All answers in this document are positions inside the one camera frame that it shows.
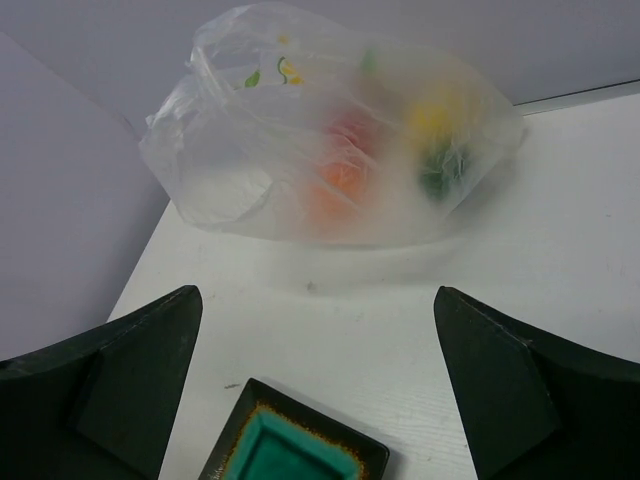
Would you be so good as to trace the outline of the orange fake fruit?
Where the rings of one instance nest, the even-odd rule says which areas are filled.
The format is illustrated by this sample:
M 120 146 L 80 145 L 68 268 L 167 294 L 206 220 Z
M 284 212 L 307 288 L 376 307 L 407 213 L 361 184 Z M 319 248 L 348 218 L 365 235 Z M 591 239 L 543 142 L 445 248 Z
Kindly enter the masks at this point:
M 317 178 L 309 183 L 306 199 L 311 221 L 320 227 L 350 221 L 364 200 L 370 169 L 356 160 L 332 162 L 316 170 Z

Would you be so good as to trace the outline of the yellow fake pear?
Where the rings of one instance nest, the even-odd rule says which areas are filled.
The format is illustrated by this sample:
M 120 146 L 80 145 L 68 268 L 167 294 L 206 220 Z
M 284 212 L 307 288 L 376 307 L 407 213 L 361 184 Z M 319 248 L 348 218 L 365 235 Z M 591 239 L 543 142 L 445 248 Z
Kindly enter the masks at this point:
M 430 79 L 405 114 L 405 130 L 415 145 L 439 143 L 470 129 L 482 118 L 482 92 L 463 74 Z

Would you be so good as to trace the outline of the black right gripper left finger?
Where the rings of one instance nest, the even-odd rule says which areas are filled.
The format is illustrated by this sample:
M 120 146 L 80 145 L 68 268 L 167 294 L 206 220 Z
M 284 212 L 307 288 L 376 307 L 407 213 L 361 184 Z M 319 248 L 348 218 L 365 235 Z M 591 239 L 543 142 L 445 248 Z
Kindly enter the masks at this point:
M 185 285 L 2 361 L 2 478 L 158 478 L 201 318 Z

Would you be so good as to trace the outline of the red fake apple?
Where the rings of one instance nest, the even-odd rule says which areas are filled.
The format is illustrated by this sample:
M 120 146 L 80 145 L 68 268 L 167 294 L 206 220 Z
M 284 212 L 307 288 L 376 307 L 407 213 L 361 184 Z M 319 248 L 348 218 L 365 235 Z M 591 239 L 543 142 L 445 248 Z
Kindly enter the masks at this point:
M 333 146 L 353 147 L 367 156 L 376 153 L 381 132 L 382 126 L 376 119 L 358 110 L 339 113 L 326 128 Z

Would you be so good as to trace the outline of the translucent plastic bag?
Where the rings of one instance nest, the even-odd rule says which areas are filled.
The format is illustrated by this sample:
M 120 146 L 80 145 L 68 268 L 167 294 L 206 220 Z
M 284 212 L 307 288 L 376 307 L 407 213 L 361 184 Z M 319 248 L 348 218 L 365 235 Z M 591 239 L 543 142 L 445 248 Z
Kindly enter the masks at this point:
M 281 2 L 231 9 L 200 27 L 189 71 L 147 120 L 141 156 L 180 216 L 209 231 L 339 246 L 423 244 L 525 133 L 514 106 L 474 68 L 432 47 L 348 29 Z M 439 143 L 415 145 L 409 104 L 441 75 L 473 78 L 484 114 Z M 382 126 L 376 153 L 335 147 L 326 128 L 347 110 Z M 422 148 L 451 142 L 471 157 L 443 202 L 418 185 Z M 359 160 L 369 184 L 356 215 L 310 219 L 306 190 L 318 167 Z

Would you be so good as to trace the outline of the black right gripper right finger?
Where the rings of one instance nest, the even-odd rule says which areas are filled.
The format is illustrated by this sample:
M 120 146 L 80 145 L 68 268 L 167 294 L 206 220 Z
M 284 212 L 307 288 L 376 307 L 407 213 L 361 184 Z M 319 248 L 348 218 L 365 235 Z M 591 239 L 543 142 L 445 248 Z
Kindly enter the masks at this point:
M 478 478 L 638 478 L 638 364 L 452 287 L 434 319 Z

